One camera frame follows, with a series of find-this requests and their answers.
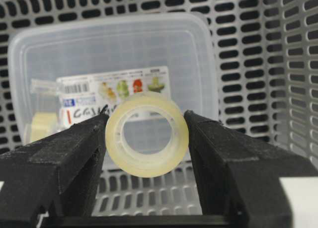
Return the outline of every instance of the sticker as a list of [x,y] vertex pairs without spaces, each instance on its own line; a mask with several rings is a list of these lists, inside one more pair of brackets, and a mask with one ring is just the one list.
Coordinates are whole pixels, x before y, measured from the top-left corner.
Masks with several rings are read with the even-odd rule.
[[0,191],[1,191],[2,187],[3,187],[3,185],[4,185],[4,182],[0,181]]
[[[65,128],[98,115],[106,104],[111,113],[128,96],[138,92],[154,91],[171,98],[168,67],[60,77],[57,83],[62,87],[60,120]],[[129,121],[158,117],[157,113],[144,111]]]

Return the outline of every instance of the gray plastic basket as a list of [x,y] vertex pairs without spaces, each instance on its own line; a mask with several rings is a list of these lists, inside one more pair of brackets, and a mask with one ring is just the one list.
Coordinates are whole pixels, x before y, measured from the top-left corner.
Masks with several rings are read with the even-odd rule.
[[[220,120],[318,167],[318,0],[0,0],[0,152],[21,145],[7,70],[10,35],[93,17],[203,13],[219,72]],[[94,215],[199,214],[191,163],[156,179],[104,171]]]

